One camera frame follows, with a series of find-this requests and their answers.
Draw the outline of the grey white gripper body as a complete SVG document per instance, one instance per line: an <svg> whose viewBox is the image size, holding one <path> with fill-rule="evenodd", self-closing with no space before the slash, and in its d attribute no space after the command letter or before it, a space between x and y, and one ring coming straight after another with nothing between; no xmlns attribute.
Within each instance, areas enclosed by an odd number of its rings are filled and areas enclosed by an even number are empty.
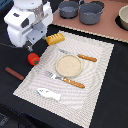
<svg viewBox="0 0 128 128"><path fill-rule="evenodd" d="M32 51L35 43L46 39L47 27L53 21L52 8L49 2L15 2L4 21L11 43Z"/></svg>

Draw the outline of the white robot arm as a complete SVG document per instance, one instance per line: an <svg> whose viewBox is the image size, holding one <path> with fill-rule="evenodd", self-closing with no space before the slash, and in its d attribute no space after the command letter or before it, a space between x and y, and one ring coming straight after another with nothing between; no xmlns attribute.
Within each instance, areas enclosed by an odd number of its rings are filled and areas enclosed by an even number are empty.
<svg viewBox="0 0 128 128"><path fill-rule="evenodd" d="M50 3L43 0L14 0L14 5L4 17L11 43L17 47L32 46L46 39L47 27L53 21Z"/></svg>

